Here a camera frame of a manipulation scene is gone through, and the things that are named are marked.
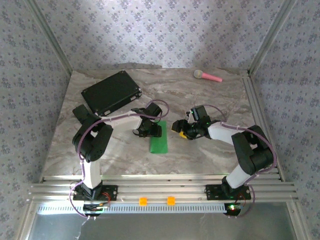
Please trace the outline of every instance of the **green foam block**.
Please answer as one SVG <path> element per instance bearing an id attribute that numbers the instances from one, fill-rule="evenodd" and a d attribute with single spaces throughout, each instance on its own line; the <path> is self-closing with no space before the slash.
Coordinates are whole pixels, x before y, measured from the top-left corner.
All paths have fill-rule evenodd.
<path id="1" fill-rule="evenodd" d="M 152 154 L 166 154 L 168 153 L 167 141 L 167 122 L 160 121 L 158 125 L 162 128 L 161 137 L 151 137 L 150 139 L 150 153 Z"/>

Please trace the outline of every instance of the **black plastic case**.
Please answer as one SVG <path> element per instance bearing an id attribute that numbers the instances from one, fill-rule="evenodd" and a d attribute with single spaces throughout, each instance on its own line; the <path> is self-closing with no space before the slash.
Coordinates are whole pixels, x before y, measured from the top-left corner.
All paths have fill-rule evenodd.
<path id="1" fill-rule="evenodd" d="M 123 70 L 86 88 L 81 94 L 93 113 L 105 117 L 141 97 L 142 91 Z"/>

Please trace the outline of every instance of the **patterned wallpaper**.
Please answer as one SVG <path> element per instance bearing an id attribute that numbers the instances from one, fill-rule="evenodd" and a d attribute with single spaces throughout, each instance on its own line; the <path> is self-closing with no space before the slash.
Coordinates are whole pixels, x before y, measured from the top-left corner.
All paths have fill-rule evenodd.
<path id="1" fill-rule="evenodd" d="M 288 181 L 320 239 L 320 3 L 299 0 L 253 77 Z"/>
<path id="2" fill-rule="evenodd" d="M 22 0 L 0 1 L 0 239 L 39 181 L 69 76 Z"/>
<path id="3" fill-rule="evenodd" d="M 75 70 L 247 69 L 282 2 L 39 0 L 38 4 Z"/>

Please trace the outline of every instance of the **silver microphone head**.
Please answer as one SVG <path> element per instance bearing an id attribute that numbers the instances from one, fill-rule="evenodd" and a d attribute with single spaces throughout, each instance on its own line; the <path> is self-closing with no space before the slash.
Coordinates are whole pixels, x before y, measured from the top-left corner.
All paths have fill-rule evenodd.
<path id="1" fill-rule="evenodd" d="M 195 70 L 194 73 L 193 73 L 193 76 L 196 78 L 196 79 L 201 79 L 201 76 L 204 72 L 201 71 L 201 70 Z"/>

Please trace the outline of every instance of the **pink microphone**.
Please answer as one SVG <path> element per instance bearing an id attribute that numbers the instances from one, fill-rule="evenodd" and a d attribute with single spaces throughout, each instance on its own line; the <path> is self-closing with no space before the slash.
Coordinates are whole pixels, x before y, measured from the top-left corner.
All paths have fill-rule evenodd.
<path id="1" fill-rule="evenodd" d="M 222 78 L 204 73 L 201 70 L 195 70 L 193 73 L 193 76 L 196 79 L 208 79 L 208 80 L 212 80 L 212 81 L 216 81 L 216 82 L 220 82 L 220 83 L 222 82 Z"/>

